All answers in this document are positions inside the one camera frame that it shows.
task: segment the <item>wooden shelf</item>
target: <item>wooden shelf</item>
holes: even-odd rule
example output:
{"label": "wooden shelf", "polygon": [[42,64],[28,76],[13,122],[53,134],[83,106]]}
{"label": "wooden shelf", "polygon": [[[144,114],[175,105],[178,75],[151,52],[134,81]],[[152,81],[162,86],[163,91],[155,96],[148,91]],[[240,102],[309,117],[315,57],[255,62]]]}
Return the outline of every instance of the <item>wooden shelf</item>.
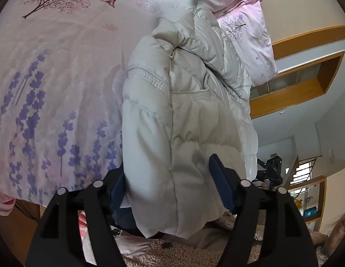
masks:
{"label": "wooden shelf", "polygon": [[344,53],[345,51],[339,51],[280,72],[274,79],[286,75],[293,75],[296,71],[309,69],[319,64],[319,70],[315,78],[299,83],[295,80],[295,84],[272,92],[270,92],[268,88],[268,94],[260,93],[264,95],[251,99],[251,119],[268,115],[326,94],[338,72]]}
{"label": "wooden shelf", "polygon": [[315,222],[313,230],[318,232],[319,227],[321,226],[321,221],[323,217],[324,204],[325,204],[325,199],[326,199],[327,178],[325,176],[318,176],[309,181],[304,181],[299,184],[288,186],[288,188],[286,187],[286,189],[289,192],[292,192],[292,191],[303,189],[312,185],[319,185],[317,212],[311,217],[304,218],[304,220],[305,220],[305,223],[307,224],[311,222]]}
{"label": "wooden shelf", "polygon": [[318,177],[313,178],[313,179],[311,179],[309,181],[304,181],[304,182],[299,183],[299,184],[291,185],[287,190],[289,192],[292,192],[292,191],[296,191],[296,190],[299,190],[299,189],[306,188],[308,186],[318,185],[321,182],[324,182],[326,179],[327,178],[325,176],[318,176]]}
{"label": "wooden shelf", "polygon": [[345,39],[345,25],[321,28],[273,43],[274,58],[279,59],[313,47]]}

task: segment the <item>purple flower print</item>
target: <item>purple flower print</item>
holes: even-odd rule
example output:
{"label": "purple flower print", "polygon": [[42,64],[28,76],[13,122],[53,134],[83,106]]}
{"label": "purple flower print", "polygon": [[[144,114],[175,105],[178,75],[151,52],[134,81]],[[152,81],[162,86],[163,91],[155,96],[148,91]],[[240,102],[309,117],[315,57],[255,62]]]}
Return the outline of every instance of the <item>purple flower print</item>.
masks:
{"label": "purple flower print", "polygon": [[10,158],[11,158],[11,157],[14,157],[16,155],[16,152],[15,152],[16,146],[12,142],[10,142],[9,147],[10,147]]}
{"label": "purple flower print", "polygon": [[77,144],[73,144],[70,149],[70,153],[73,157],[69,159],[69,166],[77,167],[80,165],[81,157],[80,157],[80,147]]}
{"label": "purple flower print", "polygon": [[16,186],[16,184],[19,184],[20,180],[22,179],[22,175],[19,173],[21,167],[22,167],[22,162],[17,162],[16,165],[14,165],[13,163],[10,163],[10,169],[11,169],[10,180],[14,187]]}
{"label": "purple flower print", "polygon": [[26,84],[27,84],[27,81],[30,77],[32,77],[33,75],[33,72],[38,68],[38,63],[39,62],[43,62],[45,60],[45,55],[49,54],[50,51],[48,49],[44,50],[42,53],[40,53],[38,56],[37,56],[37,60],[32,62],[31,63],[31,66],[29,66],[28,68],[28,73],[24,76],[21,84],[19,85],[18,89],[17,89],[17,92],[16,92],[16,95],[14,97],[14,99],[17,98],[17,101],[16,101],[16,105],[18,104],[19,102],[19,99],[21,98],[21,95],[23,93],[23,90],[24,88],[26,87]]}
{"label": "purple flower print", "polygon": [[117,168],[116,165],[113,163],[113,160],[116,158],[116,155],[117,155],[116,146],[114,145],[114,141],[111,141],[108,144],[108,148],[109,148],[109,151],[106,154],[106,159],[110,160],[110,164],[107,167],[107,170],[113,170],[113,169]]}
{"label": "purple flower print", "polygon": [[50,162],[50,160],[47,157],[45,157],[45,159],[46,160],[42,161],[42,167],[41,167],[42,170],[46,170],[48,167],[52,166],[52,163]]}
{"label": "purple flower print", "polygon": [[[78,179],[85,178],[86,180],[88,180],[87,179],[88,175],[89,175],[89,179],[92,181],[95,181],[95,180],[102,178],[101,165],[98,163],[98,161],[101,158],[100,151],[102,148],[100,139],[106,137],[106,132],[104,130],[105,127],[107,127],[107,122],[103,121],[99,124],[99,127],[97,128],[97,132],[96,132],[97,139],[94,140],[94,144],[93,144],[93,150],[92,150],[93,154],[92,154],[92,156],[84,155],[83,161],[84,161],[85,167],[82,170],[82,172],[75,173],[75,176]],[[80,149],[77,145],[72,145],[72,152],[71,151],[70,152],[74,156],[70,158],[70,161],[69,161],[70,166],[71,165],[74,166],[75,162],[76,163],[80,162],[81,158],[79,157],[79,151],[80,151]],[[109,155],[109,153],[110,153],[110,156],[115,155],[114,153],[112,153],[112,151],[107,152],[107,155]],[[85,183],[85,181],[81,180],[80,185],[75,185],[75,188],[78,188],[78,187],[83,188],[84,183]]]}
{"label": "purple flower print", "polygon": [[38,190],[38,193],[39,193],[39,202],[40,202],[40,204],[43,204],[43,195],[48,196],[49,194],[45,191],[43,192],[43,188],[40,188]]}
{"label": "purple flower print", "polygon": [[1,105],[1,113],[0,113],[0,124],[2,121],[2,115],[4,115],[7,112],[7,107],[11,103],[11,100],[13,98],[12,90],[17,87],[17,84],[19,82],[19,78],[21,77],[21,75],[22,74],[20,72],[16,72],[15,76],[13,77],[13,79],[12,79],[12,81],[8,87],[9,88],[8,92],[5,95],[5,97],[3,98],[3,104]]}
{"label": "purple flower print", "polygon": [[54,188],[53,188],[53,190],[52,190],[52,195],[54,195],[55,192],[56,192],[56,190],[59,189],[59,188],[61,188],[61,183],[59,183],[59,185],[55,185],[55,186],[54,186]]}
{"label": "purple flower print", "polygon": [[[13,95],[13,90],[17,87],[19,84],[19,79],[21,77],[21,72],[16,72],[14,78],[12,79],[12,82],[9,85],[9,91],[4,97],[4,103],[1,106],[1,114],[0,114],[0,123],[1,123],[1,116],[6,113],[7,107],[12,102],[12,104],[16,101],[16,105],[19,102],[19,99],[21,95],[24,92],[26,83],[28,82],[28,79],[31,78],[34,74],[34,71],[38,68],[38,63],[43,62],[45,60],[45,55],[49,54],[48,50],[43,51],[37,56],[37,60],[32,62],[28,73],[24,76],[22,79],[22,82],[20,83],[19,87],[17,88],[16,94]],[[34,79],[32,79],[29,83],[30,90],[26,94],[26,101],[22,106],[22,109],[19,112],[18,117],[16,118],[16,133],[14,134],[14,140],[19,138],[19,134],[22,133],[22,137],[25,139],[24,146],[22,147],[22,153],[27,158],[27,166],[28,166],[28,175],[27,175],[27,182],[29,184],[29,200],[31,199],[31,195],[35,194],[37,195],[37,187],[36,187],[36,177],[32,173],[35,164],[35,158],[36,158],[36,150],[34,143],[31,142],[34,139],[35,134],[35,128],[37,127],[40,116],[39,116],[39,110],[43,108],[44,106],[44,97],[45,92],[42,90],[39,90],[39,87],[42,83],[42,78],[44,76],[44,73],[41,71],[37,71],[34,75]],[[15,158],[16,156],[16,145],[14,141],[9,142],[9,154],[10,158]],[[47,161],[43,162],[42,166],[47,167],[50,165],[50,161],[47,159]],[[22,167],[24,167],[24,164],[22,161],[19,162],[11,162],[9,164],[10,167],[10,173],[9,178],[13,183],[13,186],[17,185],[17,194],[21,198],[22,197],[22,189],[19,187],[19,184],[21,183],[22,175],[20,174],[20,170]]]}
{"label": "purple flower print", "polygon": [[20,198],[22,198],[22,189],[19,186],[17,186],[17,194]]}
{"label": "purple flower print", "polygon": [[76,118],[76,112],[72,111],[69,114],[69,118],[64,121],[64,124],[63,124],[64,131],[58,135],[59,136],[59,139],[58,139],[59,150],[56,153],[60,157],[60,176],[63,176],[63,155],[66,153],[65,146],[69,141],[68,135],[66,132],[72,131],[74,129],[71,121],[74,120],[75,118]]}

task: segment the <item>pink bedding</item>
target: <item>pink bedding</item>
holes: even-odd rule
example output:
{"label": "pink bedding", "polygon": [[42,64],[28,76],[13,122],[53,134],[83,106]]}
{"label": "pink bedding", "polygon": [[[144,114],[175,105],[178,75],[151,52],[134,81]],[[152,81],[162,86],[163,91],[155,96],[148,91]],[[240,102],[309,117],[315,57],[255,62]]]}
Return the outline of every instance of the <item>pink bedding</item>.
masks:
{"label": "pink bedding", "polygon": [[131,52],[155,0],[9,0],[0,14],[0,197],[48,205],[122,162]]}
{"label": "pink bedding", "polygon": [[264,84],[277,75],[273,47],[260,2],[240,5],[217,19],[219,26],[231,38],[253,86]]}

